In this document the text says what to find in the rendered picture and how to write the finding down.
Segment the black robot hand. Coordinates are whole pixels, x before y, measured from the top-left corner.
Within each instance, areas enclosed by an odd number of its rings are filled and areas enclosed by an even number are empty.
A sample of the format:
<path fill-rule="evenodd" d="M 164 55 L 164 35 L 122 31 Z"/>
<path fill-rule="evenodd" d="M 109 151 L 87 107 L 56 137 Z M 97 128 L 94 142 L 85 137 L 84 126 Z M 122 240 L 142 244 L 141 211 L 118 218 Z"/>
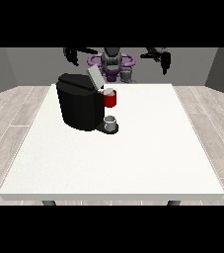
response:
<path fill-rule="evenodd" d="M 90 54 L 97 54 L 98 52 L 94 49 L 87 48 L 87 47 L 65 47 L 63 49 L 63 54 L 66 59 L 73 63 L 75 66 L 78 66 L 78 52 L 90 53 Z"/>
<path fill-rule="evenodd" d="M 162 72 L 164 75 L 167 74 L 171 66 L 171 54 L 167 51 L 165 47 L 147 47 L 147 52 L 140 55 L 144 59 L 153 59 L 159 62 L 162 67 Z"/>

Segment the pale grey machine lid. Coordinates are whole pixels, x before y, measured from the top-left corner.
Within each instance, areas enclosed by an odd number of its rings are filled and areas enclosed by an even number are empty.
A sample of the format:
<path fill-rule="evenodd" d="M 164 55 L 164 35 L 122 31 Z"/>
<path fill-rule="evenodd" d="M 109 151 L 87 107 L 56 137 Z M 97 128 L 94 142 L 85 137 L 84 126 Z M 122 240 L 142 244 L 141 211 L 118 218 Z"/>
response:
<path fill-rule="evenodd" d="M 89 77 L 91 78 L 95 88 L 97 90 L 100 90 L 102 86 L 105 84 L 105 80 L 98 68 L 97 65 L 93 65 L 87 69 L 87 73 Z"/>

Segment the black coffee machine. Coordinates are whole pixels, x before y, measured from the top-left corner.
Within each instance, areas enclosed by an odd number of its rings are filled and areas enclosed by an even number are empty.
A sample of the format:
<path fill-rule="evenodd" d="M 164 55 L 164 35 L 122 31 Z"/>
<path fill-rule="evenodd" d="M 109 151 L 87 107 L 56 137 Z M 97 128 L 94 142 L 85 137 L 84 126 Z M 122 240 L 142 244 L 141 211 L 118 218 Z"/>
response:
<path fill-rule="evenodd" d="M 56 90 L 62 118 L 67 125 L 84 131 L 118 132 L 117 123 L 115 130 L 105 130 L 105 89 L 97 90 L 88 75 L 64 73 L 58 77 Z"/>

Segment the red pod holder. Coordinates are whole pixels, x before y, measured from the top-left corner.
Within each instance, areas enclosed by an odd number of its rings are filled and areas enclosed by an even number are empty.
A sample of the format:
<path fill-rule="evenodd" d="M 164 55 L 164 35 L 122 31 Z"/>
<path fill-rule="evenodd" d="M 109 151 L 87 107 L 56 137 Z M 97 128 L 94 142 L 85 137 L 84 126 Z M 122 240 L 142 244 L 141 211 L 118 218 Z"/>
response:
<path fill-rule="evenodd" d="M 116 105 L 116 91 L 114 89 L 105 90 L 103 92 L 104 106 L 112 108 Z"/>

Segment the small grey cup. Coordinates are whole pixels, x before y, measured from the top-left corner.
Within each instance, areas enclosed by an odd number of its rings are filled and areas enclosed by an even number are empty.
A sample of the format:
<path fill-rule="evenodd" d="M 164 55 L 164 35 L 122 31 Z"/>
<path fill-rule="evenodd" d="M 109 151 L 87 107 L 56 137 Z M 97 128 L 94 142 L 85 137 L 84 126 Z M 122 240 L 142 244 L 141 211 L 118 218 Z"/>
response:
<path fill-rule="evenodd" d="M 104 118 L 105 130 L 113 131 L 116 128 L 116 119 L 114 116 L 106 116 Z"/>

